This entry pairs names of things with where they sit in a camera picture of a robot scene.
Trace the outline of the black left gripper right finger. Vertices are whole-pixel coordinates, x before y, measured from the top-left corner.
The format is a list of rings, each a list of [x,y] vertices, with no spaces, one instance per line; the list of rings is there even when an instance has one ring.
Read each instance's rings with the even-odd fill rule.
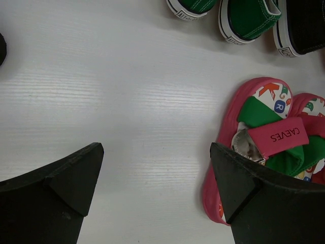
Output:
[[[210,158],[235,243],[324,243],[324,186],[250,161],[220,143]]]

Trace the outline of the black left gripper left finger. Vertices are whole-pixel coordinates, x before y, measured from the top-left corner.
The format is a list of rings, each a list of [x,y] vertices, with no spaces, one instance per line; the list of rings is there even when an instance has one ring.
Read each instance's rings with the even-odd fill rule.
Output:
[[[102,144],[95,142],[1,181],[1,243],[76,243],[103,157]]]

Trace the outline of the pink letter sandal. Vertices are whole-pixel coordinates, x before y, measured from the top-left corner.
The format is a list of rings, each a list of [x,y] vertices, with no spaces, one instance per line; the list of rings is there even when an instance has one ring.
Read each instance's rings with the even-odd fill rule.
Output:
[[[324,185],[324,167],[315,172],[324,162],[324,98],[310,93],[295,95],[291,115],[303,119],[309,138],[309,143],[303,145],[303,166],[295,178]]]
[[[253,78],[229,102],[216,141],[254,162],[289,176],[302,171],[309,139],[301,119],[291,118],[286,82]]]

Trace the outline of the black canvas sneaker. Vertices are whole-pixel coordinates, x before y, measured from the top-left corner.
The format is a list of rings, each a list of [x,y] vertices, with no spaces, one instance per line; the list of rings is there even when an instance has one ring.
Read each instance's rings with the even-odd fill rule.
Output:
[[[274,1],[281,17],[273,26],[277,50],[299,57],[324,48],[324,1]]]

